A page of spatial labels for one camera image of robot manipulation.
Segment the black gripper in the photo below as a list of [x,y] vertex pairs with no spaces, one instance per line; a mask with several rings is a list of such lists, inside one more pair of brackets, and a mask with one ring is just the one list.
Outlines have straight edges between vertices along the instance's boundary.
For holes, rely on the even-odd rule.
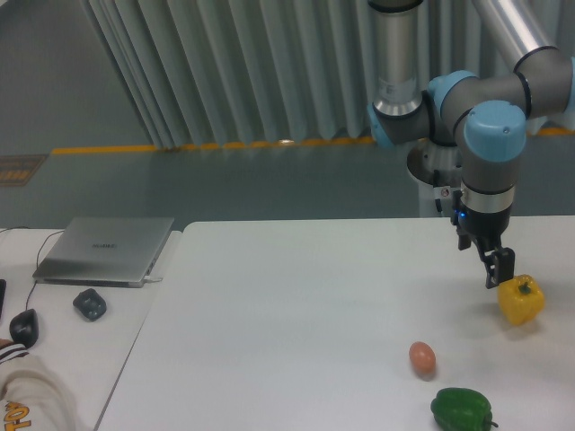
[[460,251],[476,245],[485,267],[487,288],[494,288],[514,277],[514,251],[501,247],[501,235],[509,226],[511,207],[497,213],[482,213],[465,205],[453,210],[453,225]]

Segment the cream sleeved forearm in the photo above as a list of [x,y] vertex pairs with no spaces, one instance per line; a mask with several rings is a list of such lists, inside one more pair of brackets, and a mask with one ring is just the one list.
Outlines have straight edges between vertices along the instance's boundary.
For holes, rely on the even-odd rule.
[[77,429],[68,388],[39,357],[8,339],[1,340],[1,428]]

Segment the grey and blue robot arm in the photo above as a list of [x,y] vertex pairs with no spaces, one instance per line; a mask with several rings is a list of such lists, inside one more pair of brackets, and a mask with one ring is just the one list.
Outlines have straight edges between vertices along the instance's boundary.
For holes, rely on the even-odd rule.
[[509,73],[482,79],[459,70],[418,86],[418,1],[371,1],[378,86],[368,106],[371,131],[383,147],[427,138],[446,148],[453,165],[419,159],[411,175],[451,190],[443,208],[460,249],[475,247],[493,288],[510,280],[515,254],[503,246],[526,124],[574,108],[574,62],[552,43],[525,1],[477,1]]

